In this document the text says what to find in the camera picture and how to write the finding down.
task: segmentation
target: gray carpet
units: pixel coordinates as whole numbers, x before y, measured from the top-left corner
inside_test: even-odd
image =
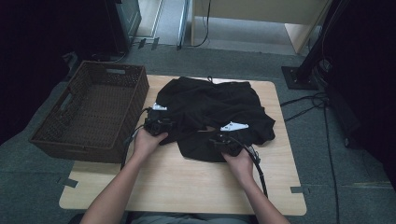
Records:
[[[303,57],[150,45],[135,46],[120,63],[143,64],[148,74],[221,77],[272,81],[280,102],[315,91],[288,90],[280,67],[299,66]],[[49,111],[66,83],[54,88],[26,129],[0,146],[0,223],[67,223],[82,211],[59,207],[63,186],[73,162],[53,159],[31,145],[28,138]],[[284,118],[311,106],[310,101],[282,108]],[[396,194],[382,165],[361,149],[344,147],[343,133],[331,108],[327,109],[332,161],[338,188],[341,223],[394,223]],[[304,188],[307,213],[288,217],[292,223],[335,223],[336,209],[323,110],[287,122],[297,171]]]

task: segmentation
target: brown woven basket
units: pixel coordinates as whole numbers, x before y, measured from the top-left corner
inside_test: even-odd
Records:
[[[83,62],[30,142],[54,158],[121,163],[148,90],[144,66]]]

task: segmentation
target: wooden table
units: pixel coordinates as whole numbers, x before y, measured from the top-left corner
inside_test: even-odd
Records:
[[[154,104],[158,91],[172,78],[177,77],[148,76],[150,87],[144,107]],[[231,80],[214,78],[213,81]],[[275,85],[266,81],[250,81],[250,84],[260,96],[267,115],[276,120],[276,138],[262,147],[255,147],[262,158],[261,168],[269,199],[282,214],[302,216],[306,212],[304,195],[290,190],[300,187],[300,181]],[[128,157],[133,149],[134,144],[131,144]],[[78,185],[64,187],[60,206],[87,209],[119,170],[119,164],[76,161],[69,178],[77,180]],[[253,172],[260,186],[255,168]],[[148,159],[136,180],[126,210],[253,214],[227,163],[187,160],[181,156],[177,143],[159,147]]]

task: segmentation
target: basket handle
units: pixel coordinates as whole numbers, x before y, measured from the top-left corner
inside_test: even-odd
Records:
[[[67,87],[67,90],[61,95],[58,102],[55,105],[57,110],[64,111],[67,107],[69,107],[69,102],[73,99],[73,94]]]
[[[80,154],[88,154],[89,151],[87,150],[77,150],[77,149],[66,149],[66,152],[71,152],[71,153],[80,153]]]
[[[120,69],[120,68],[107,68],[106,72],[108,74],[126,75],[125,69]]]

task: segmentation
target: wire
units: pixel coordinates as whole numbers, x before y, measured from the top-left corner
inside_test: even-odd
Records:
[[[121,59],[123,59],[126,55],[126,52],[124,52],[124,54],[122,55],[122,57],[118,58],[116,61],[109,61],[108,63],[117,63],[119,61],[121,61]]]
[[[262,182],[262,192],[264,193],[265,197],[268,198],[268,191],[267,191],[267,187],[265,186],[264,173],[262,172],[262,168],[260,167],[259,154],[254,149],[252,149],[252,151],[250,151],[247,146],[245,146],[244,144],[240,143],[235,138],[233,138],[231,136],[228,136],[228,137],[230,139],[232,139],[233,141],[235,141],[235,143],[237,143],[239,146],[241,146],[244,150],[247,151],[249,157],[251,158],[251,160],[253,161],[254,165],[256,166],[257,172],[259,172],[260,182]]]
[[[307,108],[307,109],[305,109],[305,110],[303,110],[303,111],[301,111],[301,112],[299,112],[299,113],[297,113],[297,114],[295,114],[293,116],[291,116],[288,119],[284,119],[285,122],[288,122],[288,121],[290,121],[292,119],[298,118],[298,117],[300,117],[301,115],[305,114],[306,112],[310,111],[313,108],[324,108],[324,106],[328,102],[328,97],[327,97],[325,92],[318,92],[318,93],[316,93],[314,95],[304,96],[304,97],[301,97],[301,98],[298,98],[298,99],[287,101],[285,103],[280,104],[280,106],[290,105],[290,104],[293,104],[293,103],[296,103],[296,102],[299,102],[299,101],[302,101],[302,100],[311,100],[313,106],[309,107],[309,108]]]
[[[337,179],[335,178],[335,171],[334,165],[332,163],[332,149],[330,146],[330,135],[329,135],[329,123],[327,121],[327,113],[326,113],[326,106],[323,108],[323,115],[324,115],[324,122],[326,125],[326,139],[327,139],[327,149],[329,151],[329,161],[330,166],[332,168],[332,182],[334,184],[334,197],[335,197],[335,217],[337,220],[337,224],[340,223],[340,206],[338,202],[338,188],[337,188]]]
[[[199,45],[193,45],[192,47],[194,47],[194,48],[198,48],[198,47],[200,47],[201,45],[203,45],[203,44],[206,42],[206,40],[207,40],[207,36],[209,35],[209,15],[210,15],[210,4],[211,4],[211,3],[212,3],[212,0],[209,1],[209,6],[207,7],[206,25],[205,25],[205,23],[204,23],[204,27],[206,28],[206,36],[205,36],[205,38],[204,38],[204,40],[202,41],[201,44],[199,44]]]
[[[144,108],[144,109],[140,112],[139,117],[137,117],[136,122],[134,123],[134,127],[137,125],[137,122],[140,120],[140,117],[142,117],[143,112],[149,111],[149,110],[150,110],[150,108],[148,107],[148,108]],[[124,141],[124,145],[125,145],[125,146],[124,146],[124,150],[123,150],[123,154],[122,154],[121,170],[122,170],[122,168],[125,166],[126,156],[127,156],[127,154],[128,154],[128,148],[129,148],[129,145],[130,145],[130,144],[132,143],[132,141],[134,140],[134,134],[135,134],[136,131],[139,130],[141,127],[143,127],[143,124],[140,125],[139,127],[135,128],[135,129],[131,132],[130,136]]]
[[[295,100],[290,100],[287,101],[283,104],[281,104],[281,106],[284,105],[289,105],[289,104],[293,104],[295,102],[299,102],[305,99],[310,99],[312,101],[313,106],[292,116],[289,119],[285,119],[286,121],[289,121],[291,119],[295,119],[299,116],[301,116],[302,114],[308,112],[309,110],[313,109],[313,108],[322,108],[323,109],[323,116],[324,116],[324,121],[325,121],[325,127],[326,127],[326,140],[327,140],[327,149],[328,149],[328,153],[329,153],[329,161],[330,161],[330,166],[332,169],[332,182],[333,182],[333,187],[334,187],[334,198],[335,198],[335,215],[336,215],[336,223],[340,223],[340,206],[339,206],[339,202],[338,202],[338,188],[337,188],[337,180],[335,177],[335,171],[334,171],[334,165],[332,162],[332,148],[331,148],[331,144],[330,144],[330,134],[329,134],[329,122],[327,120],[327,104],[328,104],[328,97],[326,96],[325,92],[319,92],[316,93],[314,95],[311,96],[305,96],[305,97],[301,97]]]

